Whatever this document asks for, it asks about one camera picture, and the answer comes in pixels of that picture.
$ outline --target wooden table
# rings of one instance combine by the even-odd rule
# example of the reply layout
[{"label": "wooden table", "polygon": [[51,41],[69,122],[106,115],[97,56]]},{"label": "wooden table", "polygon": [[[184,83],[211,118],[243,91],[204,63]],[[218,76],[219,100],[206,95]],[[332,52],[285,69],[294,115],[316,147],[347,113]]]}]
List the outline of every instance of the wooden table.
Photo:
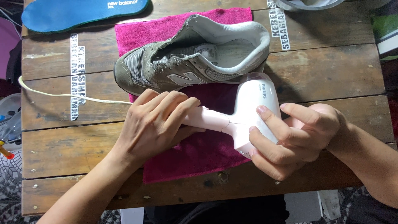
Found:
[{"label": "wooden table", "polygon": [[[381,141],[396,147],[378,51],[369,15],[358,1],[303,14],[285,12],[291,50],[271,38],[265,72],[279,103],[322,101]],[[119,58],[115,23],[152,20],[214,8],[251,7],[254,21],[270,30],[265,0],[152,0],[138,16],[86,24],[68,33],[41,35],[23,29],[23,79],[36,90],[70,92],[70,33],[86,47],[86,95],[128,101],[113,79]],[[109,152],[129,106],[87,101],[70,121],[70,98],[23,91],[22,214],[45,213]],[[223,172],[142,184],[142,169],[122,186],[107,209],[168,205],[360,186],[359,179],[327,151],[286,181],[275,181],[251,162]]]}]

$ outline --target n logo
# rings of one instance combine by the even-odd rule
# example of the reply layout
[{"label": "n logo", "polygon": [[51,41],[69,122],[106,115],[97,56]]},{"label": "n logo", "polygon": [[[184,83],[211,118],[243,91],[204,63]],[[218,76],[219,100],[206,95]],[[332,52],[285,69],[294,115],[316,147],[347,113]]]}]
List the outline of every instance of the n logo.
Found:
[{"label": "n logo", "polygon": [[196,76],[192,72],[186,72],[186,73],[184,73],[184,75],[186,76],[186,78],[179,76],[177,74],[171,74],[171,75],[168,75],[167,77],[169,79],[171,79],[173,82],[175,82],[176,84],[183,86],[183,87],[191,86],[192,84],[207,83],[207,82],[199,79],[198,76]]}]

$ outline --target white hair dryer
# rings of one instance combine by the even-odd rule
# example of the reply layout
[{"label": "white hair dryer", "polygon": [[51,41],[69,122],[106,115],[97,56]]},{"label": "white hair dryer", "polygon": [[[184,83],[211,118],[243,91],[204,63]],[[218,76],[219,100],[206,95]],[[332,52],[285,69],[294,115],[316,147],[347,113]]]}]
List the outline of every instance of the white hair dryer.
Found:
[{"label": "white hair dryer", "polygon": [[235,111],[232,115],[208,108],[196,107],[185,118],[183,124],[224,132],[234,139],[234,148],[250,159],[249,151],[254,146],[249,141],[249,128],[256,126],[274,143],[278,140],[256,112],[259,105],[269,108],[281,118],[278,97],[271,79],[260,72],[243,75],[236,93]]}]

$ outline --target hand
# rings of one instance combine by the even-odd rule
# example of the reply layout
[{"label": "hand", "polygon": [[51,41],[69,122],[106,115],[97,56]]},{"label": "hand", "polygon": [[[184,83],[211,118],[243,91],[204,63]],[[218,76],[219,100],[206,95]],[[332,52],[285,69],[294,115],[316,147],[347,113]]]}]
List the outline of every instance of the hand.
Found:
[{"label": "hand", "polygon": [[129,108],[111,152],[116,149],[127,162],[135,159],[144,163],[191,134],[204,132],[206,129],[191,126],[179,129],[188,111],[199,105],[198,99],[181,92],[145,90]]},{"label": "hand", "polygon": [[265,106],[256,111],[279,140],[274,144],[255,126],[250,128],[249,139],[252,161],[270,177],[282,181],[306,162],[315,161],[322,149],[336,135],[344,115],[327,104],[304,107],[294,103],[281,105],[281,110],[291,117],[281,120]]}]

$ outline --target blue insole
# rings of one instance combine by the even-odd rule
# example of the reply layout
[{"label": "blue insole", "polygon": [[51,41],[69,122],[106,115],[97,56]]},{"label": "blue insole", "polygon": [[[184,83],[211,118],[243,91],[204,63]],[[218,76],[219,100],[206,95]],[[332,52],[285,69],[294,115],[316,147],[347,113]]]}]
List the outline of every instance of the blue insole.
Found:
[{"label": "blue insole", "polygon": [[149,0],[36,0],[22,13],[26,28],[40,33],[57,33],[92,21],[144,11]]}]

